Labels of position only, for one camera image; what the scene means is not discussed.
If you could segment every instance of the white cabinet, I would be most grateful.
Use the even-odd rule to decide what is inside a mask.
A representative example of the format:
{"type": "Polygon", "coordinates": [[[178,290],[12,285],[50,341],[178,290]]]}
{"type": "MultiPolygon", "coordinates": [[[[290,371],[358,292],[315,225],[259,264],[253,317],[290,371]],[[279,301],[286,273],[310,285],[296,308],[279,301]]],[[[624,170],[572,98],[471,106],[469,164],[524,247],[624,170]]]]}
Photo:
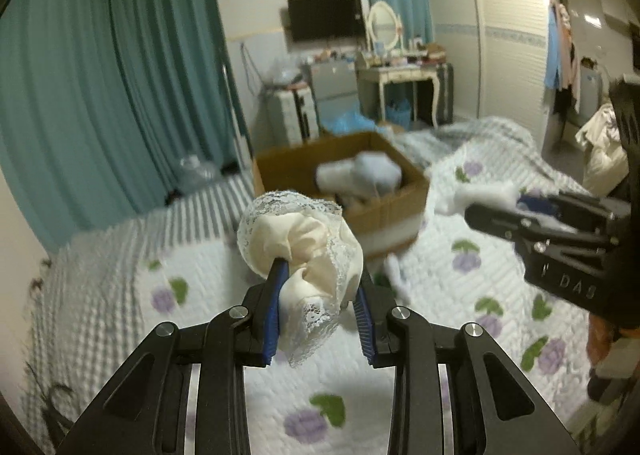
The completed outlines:
{"type": "Polygon", "coordinates": [[[454,70],[454,119],[510,118],[542,149],[548,0],[429,0],[454,70]]]}
{"type": "Polygon", "coordinates": [[[278,146],[301,145],[320,132],[311,89],[271,93],[266,104],[273,136],[278,146]]]}

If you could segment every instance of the white quilt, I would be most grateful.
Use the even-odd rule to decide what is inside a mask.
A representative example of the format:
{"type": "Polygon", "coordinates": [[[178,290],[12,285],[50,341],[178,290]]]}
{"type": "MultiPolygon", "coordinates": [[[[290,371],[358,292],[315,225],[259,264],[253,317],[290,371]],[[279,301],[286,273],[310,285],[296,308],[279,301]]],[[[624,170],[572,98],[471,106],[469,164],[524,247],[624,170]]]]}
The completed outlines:
{"type": "MultiPolygon", "coordinates": [[[[511,179],[528,190],[579,190],[537,156],[526,132],[499,123],[452,125],[438,133],[437,150],[427,134],[398,143],[416,162],[435,161],[426,223],[401,257],[402,276],[414,310],[451,327],[481,323],[567,421],[586,398],[587,314],[526,284],[511,244],[471,231],[460,216],[433,213],[436,199],[451,195],[460,182],[511,179]]],[[[168,251],[139,268],[145,331],[161,321],[180,327],[210,321],[240,303],[255,281],[228,242],[168,251]]],[[[276,356],[270,368],[246,369],[252,453],[386,453],[393,378],[392,369],[367,365],[348,311],[336,333],[298,368],[276,356]]],[[[193,453],[194,405],[192,391],[187,453],[193,453]]]]}

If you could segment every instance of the hanging clothes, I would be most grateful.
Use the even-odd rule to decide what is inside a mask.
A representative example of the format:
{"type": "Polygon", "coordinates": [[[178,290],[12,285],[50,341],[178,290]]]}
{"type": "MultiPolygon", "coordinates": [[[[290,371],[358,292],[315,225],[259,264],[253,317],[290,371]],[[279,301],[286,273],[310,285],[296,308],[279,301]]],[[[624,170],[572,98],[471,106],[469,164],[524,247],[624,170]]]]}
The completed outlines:
{"type": "Polygon", "coordinates": [[[574,53],[571,62],[571,69],[574,80],[571,83],[571,89],[575,100],[574,110],[577,112],[577,114],[580,114],[580,79],[582,78],[582,71],[580,70],[580,60],[578,60],[579,56],[580,53],[578,53],[578,48],[575,47],[574,44],[574,53]]]}
{"type": "Polygon", "coordinates": [[[571,85],[571,37],[566,30],[564,23],[562,22],[562,13],[560,6],[562,4],[555,3],[556,10],[556,25],[558,26],[558,41],[560,47],[560,66],[562,67],[562,75],[560,81],[560,87],[562,89],[569,88],[571,85]]]}
{"type": "Polygon", "coordinates": [[[560,88],[562,69],[560,67],[560,41],[556,10],[549,6],[549,52],[546,55],[545,87],[557,90],[560,88]]]}
{"type": "Polygon", "coordinates": [[[569,17],[569,13],[566,10],[566,7],[564,6],[564,4],[560,4],[558,3],[558,11],[560,13],[560,20],[561,20],[561,25],[564,28],[566,34],[568,35],[569,38],[572,37],[572,32],[571,32],[571,18],[569,17]]]}

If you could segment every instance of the metal screw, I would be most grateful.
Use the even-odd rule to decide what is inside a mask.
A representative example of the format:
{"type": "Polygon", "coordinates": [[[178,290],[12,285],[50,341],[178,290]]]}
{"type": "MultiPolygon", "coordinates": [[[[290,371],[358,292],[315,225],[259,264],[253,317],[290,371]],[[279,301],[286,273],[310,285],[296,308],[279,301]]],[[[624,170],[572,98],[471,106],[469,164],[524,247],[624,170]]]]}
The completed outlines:
{"type": "Polygon", "coordinates": [[[161,323],[156,327],[156,334],[158,334],[158,336],[162,338],[171,336],[171,334],[173,334],[174,331],[175,331],[174,325],[172,323],[169,323],[168,321],[165,321],[164,323],[161,323]]]}
{"type": "Polygon", "coordinates": [[[241,318],[246,318],[249,314],[249,310],[242,305],[236,305],[229,309],[229,316],[235,320],[239,320],[241,318]]]}
{"type": "Polygon", "coordinates": [[[469,336],[473,336],[474,338],[477,338],[479,336],[482,336],[482,333],[484,332],[484,330],[477,323],[467,323],[465,325],[465,332],[469,334],[469,336]]]}
{"type": "Polygon", "coordinates": [[[406,307],[394,307],[391,310],[391,316],[398,320],[406,320],[411,316],[411,311],[406,307]]]}

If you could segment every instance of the blue plastic bag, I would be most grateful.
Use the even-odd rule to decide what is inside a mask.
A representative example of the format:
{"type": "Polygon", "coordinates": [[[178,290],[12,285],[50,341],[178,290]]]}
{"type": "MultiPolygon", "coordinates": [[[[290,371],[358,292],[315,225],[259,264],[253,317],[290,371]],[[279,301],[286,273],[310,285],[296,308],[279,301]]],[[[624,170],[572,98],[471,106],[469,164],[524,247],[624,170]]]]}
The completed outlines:
{"type": "Polygon", "coordinates": [[[334,136],[356,134],[357,132],[375,132],[378,130],[375,122],[366,118],[357,110],[345,112],[329,121],[323,120],[322,127],[334,136]]]}
{"type": "Polygon", "coordinates": [[[399,125],[404,130],[411,130],[412,108],[408,99],[403,99],[397,107],[387,106],[385,109],[386,120],[399,125]]]}

